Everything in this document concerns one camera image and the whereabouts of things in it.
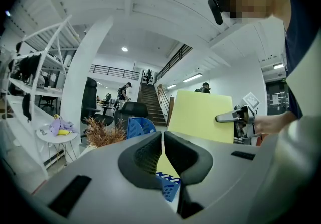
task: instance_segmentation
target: white column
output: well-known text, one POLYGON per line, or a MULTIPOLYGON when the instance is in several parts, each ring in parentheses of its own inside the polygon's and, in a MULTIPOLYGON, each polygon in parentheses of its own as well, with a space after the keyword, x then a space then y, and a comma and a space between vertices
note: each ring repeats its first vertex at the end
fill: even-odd
MULTIPOLYGON (((95 22, 87 35, 79 45, 75 56, 69 66, 65 81, 61 102, 61 116, 66 121, 71 121, 78 132, 78 136, 72 141, 76 156, 79 156, 80 144, 80 112, 82 97, 88 77, 90 66, 95 55, 113 25, 113 17, 95 22)), ((67 144, 69 155, 74 159, 74 153, 67 144)), ((65 154, 67 162, 71 162, 68 154, 65 154)))

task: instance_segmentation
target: handrail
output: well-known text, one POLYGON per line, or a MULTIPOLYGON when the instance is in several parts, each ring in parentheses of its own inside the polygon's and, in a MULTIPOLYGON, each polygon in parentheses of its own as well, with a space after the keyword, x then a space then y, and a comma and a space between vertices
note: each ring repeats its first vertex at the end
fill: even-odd
POLYGON ((155 83, 160 80, 177 62, 179 62, 188 52, 192 50, 192 47, 183 44, 176 54, 170 59, 165 67, 156 75, 155 83))
POLYGON ((139 72, 92 64, 89 72, 139 80, 139 72))
POLYGON ((167 126, 169 125, 170 123, 170 119, 171 119, 171 115, 172 115, 172 111, 173 111, 173 107, 174 107, 174 97, 170 97, 170 100, 168 100, 163 88, 162 88, 162 85, 159 85, 157 87, 158 89, 158 93, 157 93, 157 96, 158 96, 158 100, 159 100, 159 103, 160 105, 164 105, 164 108, 166 110, 166 113, 167 113, 167 126))

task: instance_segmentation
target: purple cloth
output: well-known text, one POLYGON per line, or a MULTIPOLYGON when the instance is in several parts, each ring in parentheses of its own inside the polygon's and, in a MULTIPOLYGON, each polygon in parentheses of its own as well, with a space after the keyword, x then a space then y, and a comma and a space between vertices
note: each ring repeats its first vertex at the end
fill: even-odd
POLYGON ((64 121, 62 117, 56 118, 49 126, 51 133, 56 136, 59 130, 69 130, 76 133, 72 122, 64 121))

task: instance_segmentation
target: yellow folder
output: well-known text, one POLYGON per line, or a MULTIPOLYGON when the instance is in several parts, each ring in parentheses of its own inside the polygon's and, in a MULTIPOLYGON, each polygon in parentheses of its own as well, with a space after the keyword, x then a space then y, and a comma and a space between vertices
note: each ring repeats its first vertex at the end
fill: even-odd
MULTIPOLYGON (((178 91, 168 131, 224 143, 233 143, 233 122, 218 123, 215 116, 233 110, 229 96, 178 91)), ((157 170, 178 176, 163 151, 157 170)))

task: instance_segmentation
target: staircase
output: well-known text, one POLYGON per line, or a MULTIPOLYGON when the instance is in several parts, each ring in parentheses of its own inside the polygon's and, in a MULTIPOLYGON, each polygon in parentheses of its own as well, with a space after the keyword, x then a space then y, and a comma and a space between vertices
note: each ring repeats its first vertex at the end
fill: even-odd
POLYGON ((166 126, 166 121, 153 85, 141 84, 139 102, 146 104, 149 116, 151 116, 152 122, 154 122, 156 126, 166 126))

